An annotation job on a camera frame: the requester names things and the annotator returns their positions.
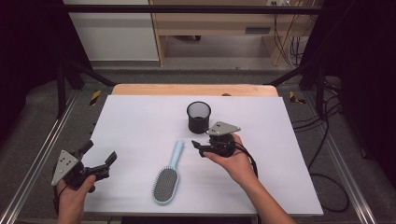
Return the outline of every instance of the black curtain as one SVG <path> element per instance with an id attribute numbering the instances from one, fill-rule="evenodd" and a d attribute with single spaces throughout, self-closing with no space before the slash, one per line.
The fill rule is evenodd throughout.
<path id="1" fill-rule="evenodd" d="M 28 91 L 54 80 L 61 60 L 92 67 L 68 13 L 46 11 L 35 0 L 0 4 L 1 140 L 23 109 Z M 78 77 L 78 71 L 67 73 Z"/>
<path id="2" fill-rule="evenodd" d="M 332 40 L 326 75 L 342 81 L 343 108 L 396 187 L 396 3 L 356 0 Z"/>

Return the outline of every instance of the white table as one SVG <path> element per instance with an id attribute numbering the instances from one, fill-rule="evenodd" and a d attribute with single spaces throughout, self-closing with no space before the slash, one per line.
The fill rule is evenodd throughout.
<path id="1" fill-rule="evenodd" d="M 86 166 L 104 162 L 115 150 L 110 178 L 97 182 L 87 212 L 122 216 L 255 216 L 240 187 L 218 165 L 202 159 L 191 140 L 207 145 L 206 134 L 191 133 L 186 108 L 204 101 L 209 125 L 221 120 L 242 128 L 238 134 L 257 162 L 260 181 L 287 213 L 323 215 L 283 100 L 260 96 L 111 95 L 92 135 Z M 156 204 L 151 190 L 169 164 L 176 140 L 185 142 L 177 165 L 175 198 Z"/>

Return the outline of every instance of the white cabinet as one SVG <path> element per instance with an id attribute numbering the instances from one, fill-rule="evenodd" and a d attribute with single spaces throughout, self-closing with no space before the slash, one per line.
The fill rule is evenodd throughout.
<path id="1" fill-rule="evenodd" d="M 65 4 L 148 5 L 147 0 L 64 0 Z M 149 13 L 70 13 L 90 61 L 158 61 Z"/>

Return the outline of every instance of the hairbrush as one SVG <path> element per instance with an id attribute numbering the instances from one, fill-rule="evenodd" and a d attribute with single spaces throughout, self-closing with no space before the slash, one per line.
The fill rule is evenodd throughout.
<path id="1" fill-rule="evenodd" d="M 176 164 L 183 147 L 184 143 L 182 141 L 176 142 L 171 163 L 169 166 L 161 169 L 155 180 L 154 188 L 152 190 L 152 197 L 154 201 L 160 205 L 168 204 L 172 201 L 175 195 L 178 183 Z"/>

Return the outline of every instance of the metal frame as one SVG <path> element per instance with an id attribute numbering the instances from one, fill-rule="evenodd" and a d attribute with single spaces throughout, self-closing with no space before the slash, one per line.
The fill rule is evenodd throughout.
<path id="1" fill-rule="evenodd" d="M 42 4 L 41 8 L 43 10 L 61 10 L 71 13 L 216 13 L 216 14 L 304 14 L 304 15 L 329 15 L 344 13 L 341 16 L 340 21 L 344 18 L 347 10 L 342 8 L 323 8 L 323 7 L 236 7 L 236 6 L 141 6 L 141 5 L 60 5 L 60 4 Z M 322 46 L 327 46 L 329 38 L 325 38 L 322 41 Z M 320 48 L 317 50 L 315 56 L 323 56 L 325 54 L 326 48 Z M 306 63 L 302 64 L 299 68 L 287 73 L 285 76 L 273 81 L 271 85 L 277 86 L 282 82 L 301 74 L 306 70 L 311 70 L 312 68 L 318 68 L 322 63 L 321 58 L 313 57 L 314 59 L 309 59 Z M 64 75 L 63 69 L 65 64 L 82 71 L 97 80 L 105 83 L 107 85 L 114 85 L 111 81 L 102 79 L 99 75 L 95 74 L 91 69 L 80 66 L 77 62 L 71 62 L 69 59 L 62 59 L 58 70 L 58 88 L 59 88 L 59 100 L 62 105 L 60 105 L 60 113 L 58 119 L 56 120 L 52 131 L 50 132 L 47 140 L 45 141 L 43 147 L 40 149 L 34 163 L 31 166 L 28 174 L 24 178 L 19 187 L 17 193 L 9 204 L 7 210 L 1 216 L 1 223 L 13 223 L 21 208 L 26 201 L 33 185 L 48 157 L 50 154 L 59 134 L 62 130 L 64 123 L 66 122 L 74 102 L 78 96 L 74 91 L 71 98 L 69 99 L 68 106 L 64 106 Z M 323 70 L 320 69 L 320 76 L 323 76 Z M 357 214 L 362 223 L 375 223 L 375 219 L 369 206 L 367 205 L 364 197 L 362 196 L 358 185 L 356 184 L 352 174 L 349 172 L 346 163 L 344 162 L 339 150 L 337 149 L 334 141 L 331 137 L 328 139 L 328 144 L 331 149 L 332 159 L 337 167 L 337 170 L 346 185 L 346 190 L 351 198 L 352 203 L 355 206 Z"/>

